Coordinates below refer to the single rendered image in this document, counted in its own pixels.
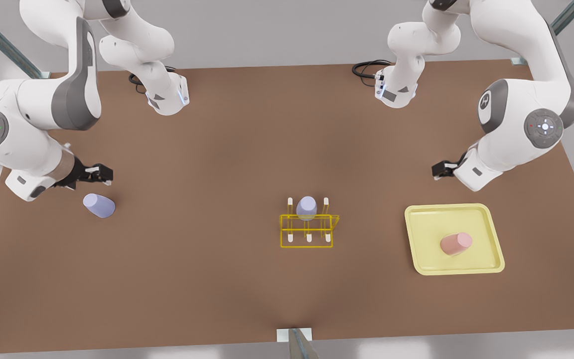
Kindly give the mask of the lavender cup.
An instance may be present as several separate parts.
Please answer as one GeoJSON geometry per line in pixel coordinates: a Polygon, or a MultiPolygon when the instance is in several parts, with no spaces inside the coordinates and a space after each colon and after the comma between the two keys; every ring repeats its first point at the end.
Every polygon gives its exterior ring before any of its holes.
{"type": "Polygon", "coordinates": [[[317,204],[313,197],[301,198],[296,206],[296,215],[304,222],[311,221],[317,215],[317,204]]]}
{"type": "Polygon", "coordinates": [[[113,200],[95,193],[85,195],[83,205],[98,218],[108,218],[116,209],[113,200]]]}

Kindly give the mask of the pale yellow tray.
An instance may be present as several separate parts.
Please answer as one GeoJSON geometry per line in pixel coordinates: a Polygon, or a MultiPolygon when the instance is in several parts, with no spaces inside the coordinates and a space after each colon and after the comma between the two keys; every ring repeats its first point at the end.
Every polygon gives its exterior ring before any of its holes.
{"type": "Polygon", "coordinates": [[[409,206],[405,221],[413,265],[419,274],[464,275],[499,273],[504,257],[489,209],[481,203],[409,206]],[[465,232],[472,245],[458,255],[447,255],[440,241],[465,232]]]}

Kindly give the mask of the pink cup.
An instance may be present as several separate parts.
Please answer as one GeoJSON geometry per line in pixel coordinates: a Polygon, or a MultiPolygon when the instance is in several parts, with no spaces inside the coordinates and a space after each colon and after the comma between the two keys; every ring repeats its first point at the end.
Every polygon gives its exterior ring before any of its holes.
{"type": "Polygon", "coordinates": [[[465,232],[454,233],[445,236],[440,241],[440,249],[447,255],[458,255],[469,249],[472,238],[465,232]]]}

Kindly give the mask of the silver frame post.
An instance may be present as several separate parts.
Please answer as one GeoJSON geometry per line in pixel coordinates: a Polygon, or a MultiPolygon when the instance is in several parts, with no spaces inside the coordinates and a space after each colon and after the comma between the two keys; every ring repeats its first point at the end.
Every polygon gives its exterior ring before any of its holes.
{"type": "Polygon", "coordinates": [[[557,36],[574,20],[574,0],[564,7],[556,17],[550,21],[545,19],[548,27],[553,33],[552,38],[556,39],[557,36]]]}
{"type": "Polygon", "coordinates": [[[6,36],[0,32],[0,52],[32,79],[48,79],[49,71],[40,71],[6,36]]]}
{"type": "Polygon", "coordinates": [[[277,342],[287,342],[289,359],[320,359],[313,348],[312,329],[277,329],[277,342]]]}

